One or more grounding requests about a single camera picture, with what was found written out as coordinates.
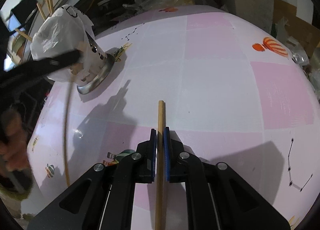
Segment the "person's left hand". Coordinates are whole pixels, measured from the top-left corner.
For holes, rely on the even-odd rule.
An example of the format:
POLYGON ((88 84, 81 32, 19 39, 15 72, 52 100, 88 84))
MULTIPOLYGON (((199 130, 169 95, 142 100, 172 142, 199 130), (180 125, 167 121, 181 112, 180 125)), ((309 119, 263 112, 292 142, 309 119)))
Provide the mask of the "person's left hand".
POLYGON ((22 118, 18 111, 7 110, 1 116, 1 123, 8 138, 8 143, 1 142, 1 156, 9 172, 22 171, 30 167, 27 155, 27 133, 23 128, 22 118))

